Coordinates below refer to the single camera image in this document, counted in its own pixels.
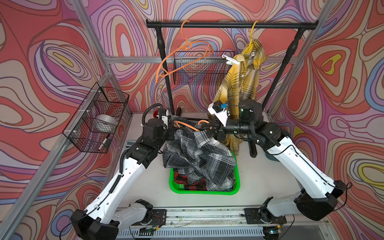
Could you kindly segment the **orange hanger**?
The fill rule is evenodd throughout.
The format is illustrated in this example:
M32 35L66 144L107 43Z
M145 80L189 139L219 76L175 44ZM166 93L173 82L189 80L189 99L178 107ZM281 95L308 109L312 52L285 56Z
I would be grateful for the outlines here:
M207 121L207 120L200 120L200 121L198 121L198 126L200 126L202 123L204 123L204 124L209 124L210 122L209 121ZM196 131L196 132L199 132L199 131L201 131L201 130L203 130L203 131L207 131L207 130L213 130L213 127L211 127L211 126L207 126L207 130L206 129L203 129L203 127L201 127L201 129L198 129L198 128L195 128L195 127L193 127L193 126L191 126L191 125L189 125L189 124L187 124L187 123L185 123L185 122L181 122L181 121L174 121L174 127L176 127L176 128L181 128L181 125L182 126L185 126L185 127L187 127L187 128L189 128L189 129L191 129L191 130L193 130L193 131Z
M183 68L186 68L187 66L191 65L192 63L195 63L197 62L198 60L201 60L205 57L208 57L208 56L212 56L215 51L212 47L212 45L210 43L208 43L207 41L192 41L192 42L189 42L188 40L188 37L183 33L183 29L184 29L184 25L186 23L190 23L189 20L185 20L182 22L181 24L181 28L180 28L180 33L181 35L185 38L185 44L179 48L177 48L176 50L172 51L169 55L167 55L166 57L162 58L162 62L160 63L159 67L157 68L157 71L156 71L156 77L155 77L155 82L158 83L159 81L159 78L165 78L165 77L168 77L170 74L173 74ZM188 52L192 49L192 47L195 45L195 44L206 44L206 49L204 51L204 53L202 55L200 55L200 57L182 67L179 67L171 72L169 72L168 70L165 69L165 67L163 66L163 64L166 64L167 66L167 59L169 57L171 57L173 54L177 53L177 52Z

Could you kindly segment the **grey plaid shirt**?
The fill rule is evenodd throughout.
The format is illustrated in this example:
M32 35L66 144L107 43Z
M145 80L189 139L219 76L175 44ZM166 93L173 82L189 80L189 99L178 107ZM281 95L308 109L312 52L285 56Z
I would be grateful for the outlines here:
M213 134L185 118L173 116L173 141L163 150L163 165L186 191L230 192L236 183L236 158Z

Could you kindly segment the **red black plaid shirt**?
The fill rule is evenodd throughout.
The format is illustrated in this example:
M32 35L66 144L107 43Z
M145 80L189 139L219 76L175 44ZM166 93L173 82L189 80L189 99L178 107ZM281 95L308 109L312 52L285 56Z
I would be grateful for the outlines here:
M174 170L173 181L186 191L206 191L206 179L200 180L190 179L188 176L181 175L177 170Z

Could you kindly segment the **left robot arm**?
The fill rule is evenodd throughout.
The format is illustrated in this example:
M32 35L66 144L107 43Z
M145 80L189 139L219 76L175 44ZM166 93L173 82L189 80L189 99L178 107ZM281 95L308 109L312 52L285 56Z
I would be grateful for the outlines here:
M139 199L119 212L117 208L173 133L170 117L150 119L143 124L143 134L122 153L119 170L111 181L84 210L75 210L71 215L71 224L79 238L114 240L133 224L152 224L153 205L145 200Z

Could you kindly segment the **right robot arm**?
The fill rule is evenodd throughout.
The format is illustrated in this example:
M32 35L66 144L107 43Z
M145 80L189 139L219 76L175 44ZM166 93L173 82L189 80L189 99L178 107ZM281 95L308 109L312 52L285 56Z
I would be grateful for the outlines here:
M217 119L204 124L204 129L218 137L245 135L248 141L260 146L266 155L282 163L302 185L302 189L281 198L269 197L259 208L260 221L269 224L285 215L303 215L319 221L337 211L338 198L347 193L348 186L333 180L316 167L293 143L279 125L266 122L262 105L255 100L242 100L238 104L239 118L231 119L230 104L216 101L208 111Z

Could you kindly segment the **yellow hanger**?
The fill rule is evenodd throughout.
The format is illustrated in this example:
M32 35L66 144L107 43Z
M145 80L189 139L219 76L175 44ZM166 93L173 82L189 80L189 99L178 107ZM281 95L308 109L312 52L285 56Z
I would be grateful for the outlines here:
M254 30L255 30L255 27L256 25L259 23L259 21L255 21L251 27L251 31L250 31L250 41L249 43L247 44L247 46L243 49L242 51L242 55L245 55L245 54L249 54L253 47L254 47L254 38L253 38L253 33L254 33Z

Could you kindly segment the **red pen cup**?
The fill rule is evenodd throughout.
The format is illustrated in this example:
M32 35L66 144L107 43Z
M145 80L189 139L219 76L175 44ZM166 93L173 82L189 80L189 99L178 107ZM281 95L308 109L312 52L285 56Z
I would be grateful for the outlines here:
M155 110L155 112L153 113L153 117L156 118L156 119L160 119L161 118L160 109Z

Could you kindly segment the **green plastic basket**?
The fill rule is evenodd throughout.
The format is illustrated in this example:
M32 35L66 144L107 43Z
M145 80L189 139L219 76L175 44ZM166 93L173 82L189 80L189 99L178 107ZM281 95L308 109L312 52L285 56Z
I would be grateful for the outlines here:
M163 165L171 170L170 188L177 194L234 195L240 189L236 156L229 150L197 151L191 156L167 150ZM173 181L174 170L193 180L206 179L206 191L186 191Z

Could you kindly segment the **yellow plaid shirt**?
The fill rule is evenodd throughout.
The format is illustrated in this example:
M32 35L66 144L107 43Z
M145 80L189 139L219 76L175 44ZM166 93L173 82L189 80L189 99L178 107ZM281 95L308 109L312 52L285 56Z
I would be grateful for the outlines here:
M238 120L241 113L240 101L257 99L260 67L266 60L266 53L261 42L252 39L241 54L234 56L234 59L239 64L232 65L228 71L216 92L214 102L228 102L229 119Z

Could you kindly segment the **grey tape roll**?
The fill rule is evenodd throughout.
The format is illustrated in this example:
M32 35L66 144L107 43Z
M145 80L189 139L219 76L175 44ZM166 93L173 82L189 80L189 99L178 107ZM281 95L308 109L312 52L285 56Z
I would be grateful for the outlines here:
M93 119L92 127L98 133L112 134L118 125L117 120L109 115L100 114Z

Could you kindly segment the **black clothes rack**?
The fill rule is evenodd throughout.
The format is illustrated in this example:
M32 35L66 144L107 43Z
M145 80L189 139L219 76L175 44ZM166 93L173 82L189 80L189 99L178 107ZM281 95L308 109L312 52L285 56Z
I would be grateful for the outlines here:
M181 28L182 23L165 23L165 22L147 22L148 28L154 28L157 32L157 38L158 38L158 48L160 51L161 58L166 57L165 54L165 45L164 45L164 39L162 34L162 28ZM212 28L212 29L250 29L252 27L253 23L186 23L184 27L187 28ZM272 96L272 93L279 82L285 68L287 67L289 61L291 60L292 56L296 52L299 41L302 38L304 32L306 30L314 30L317 28L318 23L258 23L255 27L255 29L297 29L297 33L294 37L294 40L291 42L290 46L288 47L286 51L286 55L283 59L283 62L279 68L279 71L272 82L270 89L265 97L265 99L262 102L262 107L264 108L270 97ZM168 66L166 64L163 64L166 70L168 70ZM173 103L173 97L172 97L172 91L170 89L170 81L169 76L165 77L166 80L166 86L168 91L168 96L170 103Z

